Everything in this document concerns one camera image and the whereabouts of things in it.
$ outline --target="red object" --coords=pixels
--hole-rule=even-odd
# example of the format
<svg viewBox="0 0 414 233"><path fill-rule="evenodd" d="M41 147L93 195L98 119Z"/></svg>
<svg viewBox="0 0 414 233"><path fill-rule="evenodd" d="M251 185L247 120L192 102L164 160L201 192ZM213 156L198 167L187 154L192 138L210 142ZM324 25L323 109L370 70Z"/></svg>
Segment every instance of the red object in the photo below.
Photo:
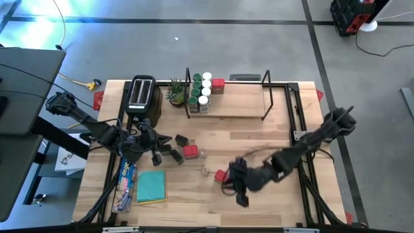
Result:
<svg viewBox="0 0 414 233"><path fill-rule="evenodd" d="M361 2L361 4L374 4L374 0L364 0ZM371 16L371 14L358 14L356 15L356 17L354 18L354 21L349 25L349 27L347 28L347 32L353 32L353 33L357 33L358 30L360 30L360 27L362 26L363 23L365 23L365 21L367 21L367 19L369 18L369 16Z"/></svg>
<svg viewBox="0 0 414 233"><path fill-rule="evenodd" d="M219 184L223 183L228 177L228 175L227 175L227 177L224 177L225 175L226 175L225 171L218 170L214 175L214 181L219 183Z"/></svg>
<svg viewBox="0 0 414 233"><path fill-rule="evenodd" d="M321 102L321 99L323 98L324 93L319 91L318 89L316 90L316 94L318 95L318 101L319 103Z"/></svg>
<svg viewBox="0 0 414 233"><path fill-rule="evenodd" d="M223 94L224 84L225 82L223 78L214 78L212 83L212 94Z"/></svg>
<svg viewBox="0 0 414 233"><path fill-rule="evenodd" d="M199 157L199 150L196 145L184 147L184 157L186 159L196 159Z"/></svg>
<svg viewBox="0 0 414 233"><path fill-rule="evenodd" d="M347 224L348 225L350 225L350 224L352 224L352 220L353 220L353 216L352 216L352 214L350 214L350 213L348 213L348 212L345 212L345 217L347 218Z"/></svg>
<svg viewBox="0 0 414 233"><path fill-rule="evenodd" d="M96 111L101 110L102 99L104 99L104 92L98 91L93 93L93 109Z"/></svg>

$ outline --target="yellow tool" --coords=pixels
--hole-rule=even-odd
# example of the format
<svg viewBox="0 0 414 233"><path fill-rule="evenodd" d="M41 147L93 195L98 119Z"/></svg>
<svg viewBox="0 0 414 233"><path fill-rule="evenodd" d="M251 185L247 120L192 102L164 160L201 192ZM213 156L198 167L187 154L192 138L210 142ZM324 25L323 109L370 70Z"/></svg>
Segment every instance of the yellow tool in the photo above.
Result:
<svg viewBox="0 0 414 233"><path fill-rule="evenodd" d="M84 88L86 88L90 91L95 91L97 88L99 88L102 85L102 82L99 79L94 79L93 82L91 82L91 83L83 83L83 82L79 82L79 81L73 80L71 78L68 78L65 75L61 74L61 73L58 73L58 75L61 76L64 79L72 82L72 83L81 85L81 86L83 86Z"/></svg>

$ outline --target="wooden shelf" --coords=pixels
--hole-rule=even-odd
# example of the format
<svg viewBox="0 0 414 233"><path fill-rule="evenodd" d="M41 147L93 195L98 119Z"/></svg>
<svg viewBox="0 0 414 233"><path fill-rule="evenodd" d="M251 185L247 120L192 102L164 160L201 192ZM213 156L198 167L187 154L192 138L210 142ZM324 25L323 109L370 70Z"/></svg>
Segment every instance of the wooden shelf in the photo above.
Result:
<svg viewBox="0 0 414 233"><path fill-rule="evenodd" d="M262 85L226 83L224 94L212 94L210 98L208 113L190 113L190 116L256 118L265 114Z"/></svg>

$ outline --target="red and black machine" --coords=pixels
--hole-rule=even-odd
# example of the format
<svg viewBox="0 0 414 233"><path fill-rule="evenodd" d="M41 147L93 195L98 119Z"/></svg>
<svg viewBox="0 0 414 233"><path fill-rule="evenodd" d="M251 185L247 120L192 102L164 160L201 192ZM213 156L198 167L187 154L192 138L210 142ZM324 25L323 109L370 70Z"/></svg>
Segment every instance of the red and black machine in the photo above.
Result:
<svg viewBox="0 0 414 233"><path fill-rule="evenodd" d="M355 35L374 7L374 0L333 0L331 14L339 35Z"/></svg>

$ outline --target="white cable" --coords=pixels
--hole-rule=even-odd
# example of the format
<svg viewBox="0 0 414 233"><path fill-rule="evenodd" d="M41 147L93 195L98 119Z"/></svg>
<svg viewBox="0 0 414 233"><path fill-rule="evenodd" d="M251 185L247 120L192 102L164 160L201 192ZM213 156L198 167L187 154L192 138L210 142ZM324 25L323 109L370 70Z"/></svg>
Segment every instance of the white cable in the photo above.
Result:
<svg viewBox="0 0 414 233"><path fill-rule="evenodd" d="M403 16L403 15L412 14L412 13L414 13L414 12L406 12L406 13L402 13L402 14L399 14L399 15L396 15L396 16L391 16L391 17L385 17L385 18L376 19L376 21L378 21L378 20L384 20L384 19L393 19L395 17L400 17L400 16Z"/></svg>
<svg viewBox="0 0 414 233"><path fill-rule="evenodd" d="M66 23L65 23L65 19L63 18L63 14L59 9L58 4L56 3L55 0L53 0L53 3L56 5L56 8L59 10L59 14L60 14L60 17L62 18L62 22L63 22L63 37L62 37L62 40L60 41L60 44L59 44L60 46L62 46L63 41L65 40L65 36L66 36Z"/></svg>

